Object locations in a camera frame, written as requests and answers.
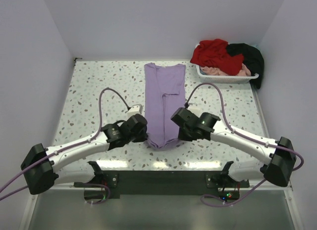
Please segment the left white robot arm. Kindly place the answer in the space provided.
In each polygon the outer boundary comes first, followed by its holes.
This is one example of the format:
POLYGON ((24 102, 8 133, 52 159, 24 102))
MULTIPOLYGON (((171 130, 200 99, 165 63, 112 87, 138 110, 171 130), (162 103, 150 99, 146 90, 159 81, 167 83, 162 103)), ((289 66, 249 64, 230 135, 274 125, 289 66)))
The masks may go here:
POLYGON ((67 174, 64 167, 87 156, 123 147, 130 142, 147 139, 147 120, 140 114, 126 121, 100 126, 84 138, 60 146, 34 145, 21 164, 22 174, 32 195, 43 193, 56 184, 84 182, 90 186, 102 183, 102 174, 97 170, 67 174))

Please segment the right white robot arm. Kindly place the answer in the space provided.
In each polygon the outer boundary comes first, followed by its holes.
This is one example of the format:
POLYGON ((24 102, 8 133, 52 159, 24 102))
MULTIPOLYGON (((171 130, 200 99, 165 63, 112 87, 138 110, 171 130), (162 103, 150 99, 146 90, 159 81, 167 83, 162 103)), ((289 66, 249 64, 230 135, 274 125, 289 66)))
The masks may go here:
POLYGON ((218 116, 206 112, 197 116, 186 108, 179 108, 171 120, 179 127, 180 140, 220 142, 252 157, 251 161, 229 161, 225 164, 218 176, 224 186, 256 179, 264 179, 279 187, 288 186, 296 163, 296 154, 289 139, 281 137, 274 140, 236 127, 230 128, 218 116))

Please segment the lilac t shirt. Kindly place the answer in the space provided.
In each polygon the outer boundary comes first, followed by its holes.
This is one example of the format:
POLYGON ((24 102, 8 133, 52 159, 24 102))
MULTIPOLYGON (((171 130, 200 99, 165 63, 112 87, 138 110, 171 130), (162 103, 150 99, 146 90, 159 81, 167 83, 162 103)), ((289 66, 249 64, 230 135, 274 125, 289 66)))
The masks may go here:
POLYGON ((179 127, 171 116, 185 104, 186 66, 148 63, 144 71, 148 144, 155 149, 171 148, 178 143, 179 127))

